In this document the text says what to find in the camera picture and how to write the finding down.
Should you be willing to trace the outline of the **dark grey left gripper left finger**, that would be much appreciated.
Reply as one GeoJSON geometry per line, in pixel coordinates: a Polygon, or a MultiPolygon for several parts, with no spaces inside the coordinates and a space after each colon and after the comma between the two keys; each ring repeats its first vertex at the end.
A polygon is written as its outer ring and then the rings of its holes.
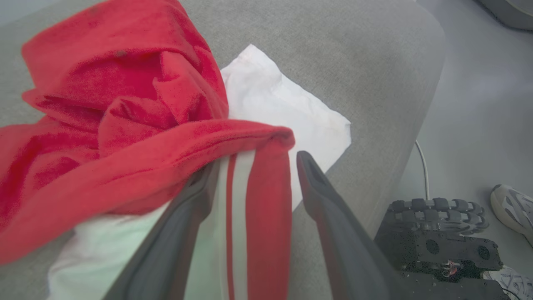
{"type": "Polygon", "coordinates": [[[200,224],[209,216],[219,161],[196,171],[105,294],[106,300],[182,300],[200,224]]]}

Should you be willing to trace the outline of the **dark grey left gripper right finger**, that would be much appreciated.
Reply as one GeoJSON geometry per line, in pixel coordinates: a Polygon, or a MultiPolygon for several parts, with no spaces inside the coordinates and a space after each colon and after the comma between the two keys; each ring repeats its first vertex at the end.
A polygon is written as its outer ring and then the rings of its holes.
{"type": "Polygon", "coordinates": [[[398,300],[400,278],[309,152],[296,156],[306,212],[315,221],[335,300],[398,300]]]}

